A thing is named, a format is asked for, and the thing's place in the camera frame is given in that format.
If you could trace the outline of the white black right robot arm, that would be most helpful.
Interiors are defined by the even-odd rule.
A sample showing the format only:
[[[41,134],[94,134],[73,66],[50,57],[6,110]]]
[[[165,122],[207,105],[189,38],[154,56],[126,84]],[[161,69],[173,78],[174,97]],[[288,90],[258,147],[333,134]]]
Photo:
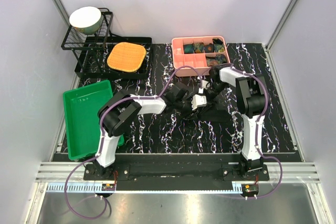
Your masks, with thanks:
[[[228,63],[212,66],[209,76],[211,84],[206,88],[208,100],[215,98],[228,86],[235,88],[238,111],[244,122],[244,140],[238,173],[242,179],[250,180],[264,165],[261,133],[269,105],[265,78],[262,74],[240,71]]]

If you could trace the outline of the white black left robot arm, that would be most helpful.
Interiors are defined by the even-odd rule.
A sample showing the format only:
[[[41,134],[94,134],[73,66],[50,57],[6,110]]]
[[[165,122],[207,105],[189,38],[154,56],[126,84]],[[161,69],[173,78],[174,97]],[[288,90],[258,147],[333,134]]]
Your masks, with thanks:
[[[100,142],[93,160],[95,174],[103,180],[113,175],[118,141],[138,115],[173,110],[186,115],[194,113],[195,99],[187,98],[187,93],[187,86],[182,83],[153,96],[128,94],[125,90],[116,93],[98,112]]]

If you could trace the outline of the rolled colourful large tie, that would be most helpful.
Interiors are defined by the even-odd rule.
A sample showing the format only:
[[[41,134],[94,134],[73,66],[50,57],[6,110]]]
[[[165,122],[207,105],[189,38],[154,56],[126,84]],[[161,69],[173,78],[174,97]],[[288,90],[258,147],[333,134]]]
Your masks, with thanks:
[[[208,67],[212,67],[228,63],[228,60],[226,59],[226,56],[224,54],[218,54],[212,57],[206,56],[206,62]]]

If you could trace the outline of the black marbled table mat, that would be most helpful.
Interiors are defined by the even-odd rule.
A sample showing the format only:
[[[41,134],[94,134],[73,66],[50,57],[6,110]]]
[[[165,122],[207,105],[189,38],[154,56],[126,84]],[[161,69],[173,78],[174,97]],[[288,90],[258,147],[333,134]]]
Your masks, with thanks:
[[[174,67],[170,44],[152,46],[152,64],[144,80],[111,81],[113,92],[125,89],[132,94],[158,94]],[[262,151],[282,162],[299,162],[297,143],[291,136],[289,123],[282,109],[269,62],[262,44],[229,43],[231,62],[237,69],[264,76],[269,107],[262,127]],[[124,135],[119,153],[237,153],[243,146],[243,118],[236,107],[235,92],[225,89],[217,98],[217,107],[224,110],[224,122],[183,120],[179,113],[138,116]]]

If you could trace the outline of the pink divided organizer box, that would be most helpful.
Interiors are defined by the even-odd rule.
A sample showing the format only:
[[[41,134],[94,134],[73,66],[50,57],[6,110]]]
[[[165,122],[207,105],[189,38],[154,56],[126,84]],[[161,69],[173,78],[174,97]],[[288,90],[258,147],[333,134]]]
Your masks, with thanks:
[[[172,39],[172,59],[173,67],[177,70],[176,76],[193,77],[198,74],[203,76],[208,75],[210,67],[207,66],[206,56],[212,57],[218,54],[224,54],[228,63],[230,63],[226,43],[225,52],[214,51],[212,53],[184,54],[183,45],[197,42],[203,42],[204,45],[213,44],[213,38],[220,38],[225,43],[225,39],[222,36],[177,37]]]

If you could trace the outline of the rolled orange dark tie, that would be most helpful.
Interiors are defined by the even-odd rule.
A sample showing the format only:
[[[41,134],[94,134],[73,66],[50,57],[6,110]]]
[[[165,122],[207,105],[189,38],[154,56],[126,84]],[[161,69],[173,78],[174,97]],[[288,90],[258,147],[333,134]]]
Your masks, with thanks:
[[[212,53],[214,52],[214,45],[213,44],[207,44],[204,46],[204,51],[206,53]]]

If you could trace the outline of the rolled black green tie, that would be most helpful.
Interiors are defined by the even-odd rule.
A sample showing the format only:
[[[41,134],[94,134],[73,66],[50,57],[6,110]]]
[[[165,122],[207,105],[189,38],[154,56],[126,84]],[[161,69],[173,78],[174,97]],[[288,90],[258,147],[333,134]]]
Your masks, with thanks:
[[[225,52],[226,51],[226,46],[223,40],[221,40],[220,38],[213,38],[212,41],[213,41],[215,52]]]

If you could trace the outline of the rolled green patterned tie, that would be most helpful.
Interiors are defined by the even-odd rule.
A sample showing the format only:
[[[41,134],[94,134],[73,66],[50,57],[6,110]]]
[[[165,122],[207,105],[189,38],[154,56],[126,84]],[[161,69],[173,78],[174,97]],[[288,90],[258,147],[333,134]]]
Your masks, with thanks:
[[[195,54],[201,54],[204,53],[204,43],[203,42],[197,42],[193,43],[193,50]]]

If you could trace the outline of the rolled dark teal tie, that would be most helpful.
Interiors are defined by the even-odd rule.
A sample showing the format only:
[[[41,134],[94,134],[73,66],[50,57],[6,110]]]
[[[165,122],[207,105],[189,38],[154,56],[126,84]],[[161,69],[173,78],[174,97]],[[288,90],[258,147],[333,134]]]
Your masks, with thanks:
[[[194,46],[193,46],[193,44],[185,44],[185,45],[183,45],[183,52],[184,52],[184,54],[193,54],[194,53]]]

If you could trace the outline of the orange woven square mat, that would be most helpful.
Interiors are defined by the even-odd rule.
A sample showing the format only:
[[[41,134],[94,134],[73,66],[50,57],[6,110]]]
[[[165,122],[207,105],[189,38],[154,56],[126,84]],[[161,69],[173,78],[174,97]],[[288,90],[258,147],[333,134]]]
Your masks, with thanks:
[[[141,67],[146,55],[144,46],[129,42],[120,42],[111,50],[107,65],[113,70],[136,72]]]

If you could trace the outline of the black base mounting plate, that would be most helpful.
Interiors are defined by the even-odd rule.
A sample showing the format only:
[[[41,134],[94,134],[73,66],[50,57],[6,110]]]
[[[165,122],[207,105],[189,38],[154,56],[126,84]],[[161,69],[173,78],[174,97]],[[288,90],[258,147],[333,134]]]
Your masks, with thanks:
[[[84,180],[118,180],[132,178],[210,178],[226,181],[270,180],[266,165],[251,172],[243,171],[240,154],[121,154],[115,155],[115,162],[103,168],[96,161],[85,165]]]

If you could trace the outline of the green plastic tray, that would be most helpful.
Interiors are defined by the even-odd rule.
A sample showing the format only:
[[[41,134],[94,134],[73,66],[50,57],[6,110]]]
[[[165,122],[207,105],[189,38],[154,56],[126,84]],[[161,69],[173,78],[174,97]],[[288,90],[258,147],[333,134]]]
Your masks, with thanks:
[[[68,157],[71,161],[95,154],[100,141],[100,108],[112,98],[109,80],[63,93]]]

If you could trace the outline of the white green ceramic bowl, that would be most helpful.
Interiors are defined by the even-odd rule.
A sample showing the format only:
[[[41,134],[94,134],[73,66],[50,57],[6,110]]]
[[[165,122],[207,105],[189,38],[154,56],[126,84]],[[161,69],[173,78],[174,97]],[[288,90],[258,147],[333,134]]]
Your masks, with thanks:
[[[101,27],[103,21],[100,9],[92,6],[75,10],[69,17],[71,26],[84,35],[93,35]]]

